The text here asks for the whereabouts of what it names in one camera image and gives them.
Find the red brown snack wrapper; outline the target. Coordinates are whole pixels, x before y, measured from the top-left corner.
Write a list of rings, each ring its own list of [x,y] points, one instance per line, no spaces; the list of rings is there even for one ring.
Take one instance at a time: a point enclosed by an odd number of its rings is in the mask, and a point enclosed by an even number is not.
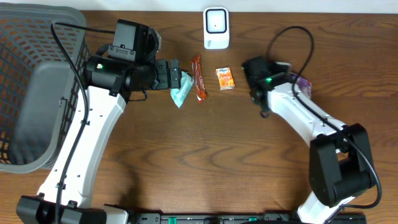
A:
[[[203,76],[201,74],[201,59],[200,55],[197,55],[191,62],[193,77],[195,80],[195,89],[197,94],[197,99],[199,103],[202,103],[208,96],[203,81]]]

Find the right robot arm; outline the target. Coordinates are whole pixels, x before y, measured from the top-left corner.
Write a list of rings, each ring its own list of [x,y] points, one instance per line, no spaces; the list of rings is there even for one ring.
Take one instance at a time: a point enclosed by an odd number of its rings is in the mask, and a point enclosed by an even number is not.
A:
[[[291,65],[255,57],[242,64],[252,101],[263,117],[283,118],[310,148],[311,193],[295,212],[301,223],[331,223],[351,201],[380,180],[374,169],[367,131],[346,125],[311,99],[311,83],[292,73]]]

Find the orange pocket tissue pack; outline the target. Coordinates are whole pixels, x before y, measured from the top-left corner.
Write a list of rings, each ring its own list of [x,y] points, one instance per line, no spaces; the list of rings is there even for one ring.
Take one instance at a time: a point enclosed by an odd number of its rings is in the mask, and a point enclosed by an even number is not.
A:
[[[216,76],[220,84],[220,90],[231,90],[235,87],[233,75],[229,67],[217,68]]]

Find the green wet wipes pack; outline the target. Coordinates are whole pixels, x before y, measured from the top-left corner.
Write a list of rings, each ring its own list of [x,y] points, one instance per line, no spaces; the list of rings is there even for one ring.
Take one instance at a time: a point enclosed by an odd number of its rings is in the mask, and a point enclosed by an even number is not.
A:
[[[171,89],[170,95],[178,108],[183,105],[187,95],[194,84],[194,78],[187,72],[182,72],[181,87]]]

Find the red purple tissue pack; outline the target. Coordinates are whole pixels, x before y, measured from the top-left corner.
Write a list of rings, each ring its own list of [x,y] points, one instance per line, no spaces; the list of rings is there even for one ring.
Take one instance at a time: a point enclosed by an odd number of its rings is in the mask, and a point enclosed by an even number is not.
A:
[[[304,77],[298,77],[296,73],[290,72],[289,77],[291,78],[292,85],[294,86],[294,92],[302,93],[308,99],[312,97],[312,83]]]

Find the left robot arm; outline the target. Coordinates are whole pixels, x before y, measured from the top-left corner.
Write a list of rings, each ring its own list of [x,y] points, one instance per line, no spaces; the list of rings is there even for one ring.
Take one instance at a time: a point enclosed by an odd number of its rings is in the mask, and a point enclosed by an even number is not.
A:
[[[180,88],[179,61],[93,55],[83,74],[87,86],[78,93],[72,125],[55,165],[36,196],[19,200],[16,213],[23,223],[133,222],[125,208],[91,207],[98,166],[131,93]]]

